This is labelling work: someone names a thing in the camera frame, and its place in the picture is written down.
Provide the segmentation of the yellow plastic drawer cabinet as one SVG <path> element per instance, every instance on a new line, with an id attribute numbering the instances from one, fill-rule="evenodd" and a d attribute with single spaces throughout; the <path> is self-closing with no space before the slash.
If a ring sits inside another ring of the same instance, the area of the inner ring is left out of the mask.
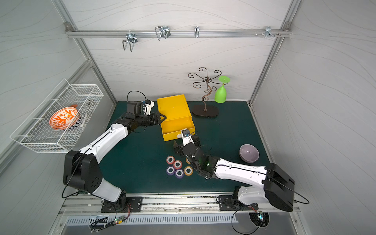
<path id="1" fill-rule="evenodd" d="M 182 137 L 181 130 L 195 132 L 191 111 L 185 95 L 177 95 L 157 99 L 158 111 L 166 116 L 161 123 L 162 136 L 165 142 Z"/>

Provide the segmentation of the red tape roll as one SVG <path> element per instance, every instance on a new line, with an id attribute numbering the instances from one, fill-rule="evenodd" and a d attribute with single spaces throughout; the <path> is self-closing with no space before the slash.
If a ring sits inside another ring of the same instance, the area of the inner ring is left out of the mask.
<path id="1" fill-rule="evenodd" d="M 173 163 L 173 167 L 174 167 L 175 169 L 180 169 L 180 168 L 182 167 L 182 162 L 181 162 L 180 160 L 176 160 L 176 161 L 174 161 L 174 163 Z"/>
<path id="2" fill-rule="evenodd" d="M 174 158 L 173 156 L 168 156 L 168 157 L 166 158 L 166 162 L 167 162 L 168 164 L 172 165 L 172 164 L 174 164 L 174 162 L 175 162 L 175 158 Z"/>

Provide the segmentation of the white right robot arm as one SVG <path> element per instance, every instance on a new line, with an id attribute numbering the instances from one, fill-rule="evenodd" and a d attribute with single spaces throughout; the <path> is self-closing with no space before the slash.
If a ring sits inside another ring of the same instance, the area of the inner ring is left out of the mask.
<path id="1" fill-rule="evenodd" d="M 191 138 L 184 138 L 180 145 L 174 142 L 173 147 L 175 153 L 186 158 L 200 176 L 247 184 L 247 187 L 234 190 L 234 204 L 249 206 L 256 203 L 256 199 L 261 199 L 281 211 L 293 211 L 295 181 L 277 164 L 250 166 L 232 163 L 204 154 Z"/>

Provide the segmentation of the purple tape roll right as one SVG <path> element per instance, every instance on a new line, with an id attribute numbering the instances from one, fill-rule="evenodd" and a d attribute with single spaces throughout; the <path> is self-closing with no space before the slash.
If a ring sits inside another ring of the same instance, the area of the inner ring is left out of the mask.
<path id="1" fill-rule="evenodd" d="M 182 169 L 175 170 L 175 177 L 178 179 L 182 179 L 184 177 L 185 173 Z"/>

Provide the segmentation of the purple tape roll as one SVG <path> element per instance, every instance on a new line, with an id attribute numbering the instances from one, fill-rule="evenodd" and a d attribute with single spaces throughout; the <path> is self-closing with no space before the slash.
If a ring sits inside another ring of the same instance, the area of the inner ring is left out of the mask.
<path id="1" fill-rule="evenodd" d="M 182 169 L 175 170 L 175 177 L 178 179 L 182 179 L 184 177 L 185 173 Z"/>
<path id="2" fill-rule="evenodd" d="M 169 176 L 174 175 L 175 174 L 175 168 L 173 166 L 168 166 L 167 169 L 166 169 L 166 173 Z"/>

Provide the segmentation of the bronze scroll metal stand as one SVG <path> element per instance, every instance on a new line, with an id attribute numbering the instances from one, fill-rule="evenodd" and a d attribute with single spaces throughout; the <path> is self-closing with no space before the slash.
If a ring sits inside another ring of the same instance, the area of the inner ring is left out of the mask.
<path id="1" fill-rule="evenodd" d="M 201 99 L 203 104 L 198 104 L 193 106 L 192 108 L 192 114 L 196 117 L 203 117 L 203 118 L 216 118 L 219 114 L 218 108 L 214 106 L 210 106 L 207 103 L 209 102 L 210 98 L 209 96 L 212 94 L 212 92 L 215 92 L 217 88 L 215 86 L 212 86 L 211 84 L 217 84 L 217 82 L 213 82 L 214 79 L 219 78 L 222 75 L 222 72 L 220 70 L 214 70 L 215 76 L 213 78 L 209 77 L 209 71 L 205 67 L 200 67 L 198 69 L 199 72 L 205 72 L 205 75 L 199 75 L 195 72 L 191 72 L 188 74 L 189 78 L 201 78 L 201 81 L 194 82 L 193 87 L 196 89 L 201 89 L 202 83 L 205 85 L 204 95 Z"/>

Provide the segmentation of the purple grey bowl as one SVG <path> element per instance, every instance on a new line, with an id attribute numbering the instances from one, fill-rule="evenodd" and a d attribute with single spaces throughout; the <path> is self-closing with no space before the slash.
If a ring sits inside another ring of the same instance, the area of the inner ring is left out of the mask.
<path id="1" fill-rule="evenodd" d="M 250 144 L 244 144 L 239 149 L 240 158 L 247 163 L 254 163 L 259 159 L 258 149 Z"/>

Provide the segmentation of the green plastic wine glass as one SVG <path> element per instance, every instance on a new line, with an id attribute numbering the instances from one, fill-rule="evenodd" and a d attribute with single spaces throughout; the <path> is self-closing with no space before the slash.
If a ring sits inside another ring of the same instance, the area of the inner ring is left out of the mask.
<path id="1" fill-rule="evenodd" d="M 216 90 L 214 100 L 216 103 L 224 103 L 227 98 L 227 91 L 225 85 L 228 84 L 231 80 L 227 76 L 220 76 L 218 80 L 221 82 L 221 87 Z"/>

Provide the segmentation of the metal double hook left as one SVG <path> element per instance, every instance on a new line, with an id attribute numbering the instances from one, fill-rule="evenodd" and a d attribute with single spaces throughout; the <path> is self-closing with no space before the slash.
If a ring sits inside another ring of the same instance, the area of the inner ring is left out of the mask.
<path id="1" fill-rule="evenodd" d="M 123 50 L 125 51 L 127 48 L 129 48 L 129 50 L 132 52 L 137 42 L 138 36 L 133 32 L 129 31 L 126 34 L 126 39 L 122 41 Z"/>

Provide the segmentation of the metal double hook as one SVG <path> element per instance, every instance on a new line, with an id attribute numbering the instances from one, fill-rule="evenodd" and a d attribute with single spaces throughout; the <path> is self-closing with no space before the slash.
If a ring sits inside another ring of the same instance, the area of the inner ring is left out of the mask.
<path id="1" fill-rule="evenodd" d="M 138 36 L 133 32 L 129 31 L 126 34 L 126 39 L 122 41 L 123 50 L 125 51 L 127 48 L 129 48 L 129 50 L 132 52 L 137 42 Z"/>
<path id="2" fill-rule="evenodd" d="M 170 29 L 168 26 L 155 27 L 155 33 L 156 33 L 158 41 L 160 41 L 162 38 L 167 39 L 171 35 Z"/>

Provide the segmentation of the metal double hook middle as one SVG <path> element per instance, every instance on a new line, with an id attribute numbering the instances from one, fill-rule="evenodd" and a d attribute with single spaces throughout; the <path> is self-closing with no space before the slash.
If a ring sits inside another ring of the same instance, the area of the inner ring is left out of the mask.
<path id="1" fill-rule="evenodd" d="M 160 41 L 162 38 L 167 39 L 171 35 L 170 29 L 168 26 L 155 27 L 155 33 L 156 33 L 158 41 Z"/>

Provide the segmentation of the orange white patterned bowl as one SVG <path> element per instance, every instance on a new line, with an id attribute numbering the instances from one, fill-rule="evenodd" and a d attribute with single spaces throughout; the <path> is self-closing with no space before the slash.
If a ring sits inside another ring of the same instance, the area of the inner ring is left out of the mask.
<path id="1" fill-rule="evenodd" d="M 69 106 L 55 112 L 49 121 L 51 128 L 55 130 L 66 130 L 77 123 L 79 113 L 76 107 Z"/>

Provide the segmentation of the metal single hook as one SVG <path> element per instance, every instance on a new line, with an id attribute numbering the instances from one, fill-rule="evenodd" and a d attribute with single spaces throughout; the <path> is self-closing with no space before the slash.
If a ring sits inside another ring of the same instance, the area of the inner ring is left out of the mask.
<path id="1" fill-rule="evenodd" d="M 199 38 L 200 36 L 200 28 L 198 26 L 194 27 L 194 37 Z"/>

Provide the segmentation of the metal hook right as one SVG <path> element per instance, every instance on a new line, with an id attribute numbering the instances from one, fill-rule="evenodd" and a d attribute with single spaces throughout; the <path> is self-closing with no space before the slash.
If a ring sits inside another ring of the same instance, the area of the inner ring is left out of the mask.
<path id="1" fill-rule="evenodd" d="M 263 38 L 275 38 L 279 35 L 280 35 L 279 33 L 274 33 L 272 27 L 270 27 L 270 26 L 267 26 L 265 28 L 265 31 L 261 34 L 255 33 L 256 37 L 263 37 Z"/>

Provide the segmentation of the aluminium top rail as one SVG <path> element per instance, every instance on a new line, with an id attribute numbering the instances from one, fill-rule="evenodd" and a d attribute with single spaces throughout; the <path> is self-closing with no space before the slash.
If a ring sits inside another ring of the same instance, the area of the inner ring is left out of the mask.
<path id="1" fill-rule="evenodd" d="M 76 30 L 67 31 L 69 38 L 126 38 L 126 34 L 131 31 L 138 36 L 139 39 L 157 38 L 155 30 Z M 201 29 L 199 38 L 253 38 L 255 33 L 261 34 L 265 29 Z M 170 38 L 195 38 L 194 29 L 171 29 Z M 289 37 L 292 35 L 291 30 L 273 29 L 274 33 L 280 35 L 275 37 Z"/>

